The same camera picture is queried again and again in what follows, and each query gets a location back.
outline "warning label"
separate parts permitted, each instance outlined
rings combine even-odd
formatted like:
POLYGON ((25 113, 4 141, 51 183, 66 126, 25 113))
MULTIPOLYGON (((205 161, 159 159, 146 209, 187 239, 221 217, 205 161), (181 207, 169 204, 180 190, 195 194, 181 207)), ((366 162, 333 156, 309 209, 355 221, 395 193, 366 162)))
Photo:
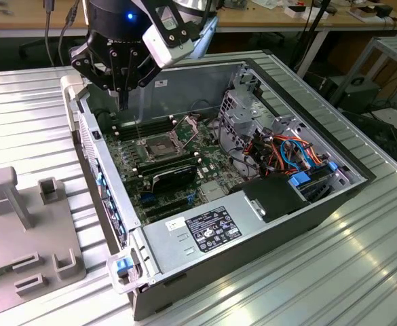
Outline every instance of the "warning label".
POLYGON ((186 226, 203 253, 242 235, 224 206, 186 220, 186 226))

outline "wooden desk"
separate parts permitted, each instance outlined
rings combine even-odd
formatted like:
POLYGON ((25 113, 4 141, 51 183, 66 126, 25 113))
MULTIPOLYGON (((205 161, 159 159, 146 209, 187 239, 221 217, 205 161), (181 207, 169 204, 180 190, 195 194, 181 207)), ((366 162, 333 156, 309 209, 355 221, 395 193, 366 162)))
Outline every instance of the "wooden desk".
MULTIPOLYGON (((397 29, 392 22, 362 22, 356 19, 347 11, 350 7, 337 6, 338 12, 334 16, 329 16, 326 20, 319 23, 317 30, 332 29, 333 31, 346 31, 346 30, 389 30, 397 29)), ((272 10, 261 7, 256 3, 249 2, 247 10, 231 10, 220 9, 218 11, 219 23, 218 31, 229 32, 236 31, 242 32, 245 29, 250 31, 267 31, 271 28, 276 31, 298 31, 299 28, 305 26, 305 20, 302 18, 291 18, 284 13, 282 7, 275 7, 272 10)))
MULTIPOLYGON (((43 37, 45 27, 45 12, 42 0, 8 0, 9 10, 13 16, 0 13, 0 37, 43 37)), ((56 0, 55 11, 52 12, 50 36, 58 36, 64 26, 65 17, 74 0, 56 0)), ((335 16, 323 20, 318 28, 316 38, 298 70, 298 75, 304 76, 316 56, 320 46, 329 31, 382 31, 397 30, 397 22, 362 22, 347 13, 348 7, 338 7, 335 16)), ((247 10, 220 9, 217 32, 288 32, 302 31, 305 20, 293 19, 287 16, 281 7, 268 10, 253 2, 247 10)), ((87 28, 83 19, 82 6, 76 17, 73 28, 67 35, 85 35, 87 28)))

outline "black cylinder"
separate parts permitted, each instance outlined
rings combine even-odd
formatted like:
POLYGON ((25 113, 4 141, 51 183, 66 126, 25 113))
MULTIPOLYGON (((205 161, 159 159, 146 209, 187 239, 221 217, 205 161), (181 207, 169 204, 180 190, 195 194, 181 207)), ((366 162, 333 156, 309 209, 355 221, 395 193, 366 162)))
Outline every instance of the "black cylinder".
POLYGON ((147 15, 127 0, 89 0, 87 13, 90 30, 115 41, 140 40, 151 26, 147 15))

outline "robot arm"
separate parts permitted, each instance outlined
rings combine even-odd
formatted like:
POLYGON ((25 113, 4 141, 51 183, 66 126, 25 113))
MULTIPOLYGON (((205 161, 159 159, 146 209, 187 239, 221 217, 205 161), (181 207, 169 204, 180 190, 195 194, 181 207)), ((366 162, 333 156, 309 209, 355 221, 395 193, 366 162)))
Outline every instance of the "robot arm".
POLYGON ((87 39, 70 50, 71 64, 118 96, 120 111, 127 109, 129 91, 146 86, 161 69, 190 54, 192 42, 200 38, 200 25, 190 11, 183 14, 185 22, 172 0, 83 0, 83 5, 87 39), (96 61, 106 69, 97 68, 96 61))

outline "metal rack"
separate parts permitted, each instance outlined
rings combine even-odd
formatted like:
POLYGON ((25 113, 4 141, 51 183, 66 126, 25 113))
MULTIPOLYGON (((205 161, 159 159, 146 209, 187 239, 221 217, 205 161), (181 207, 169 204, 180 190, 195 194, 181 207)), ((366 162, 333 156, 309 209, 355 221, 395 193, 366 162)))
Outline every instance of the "metal rack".
POLYGON ((361 53, 360 57, 354 63, 343 83, 335 90, 335 93, 330 98, 329 103, 335 105, 345 89, 349 86, 350 82, 354 79, 357 72, 360 70, 364 62, 372 54, 373 50, 379 50, 382 55, 376 61, 376 63, 371 67, 370 71, 367 73, 367 77, 372 79, 381 66, 384 64, 387 58, 391 58, 397 62, 397 37, 374 37, 367 44, 364 51, 361 53))
MULTIPOLYGON (((275 56, 256 51, 202 60, 245 57, 377 178, 316 229, 139 325, 396 325, 397 163, 275 56)), ((128 297, 116 294, 107 276, 108 248, 68 132, 59 79, 73 73, 70 68, 0 73, 0 164, 16 167, 22 187, 41 175, 64 181, 88 272, 77 283, 2 312, 0 325, 134 324, 128 297)), ((278 113, 287 113, 273 94, 263 97, 278 113)))

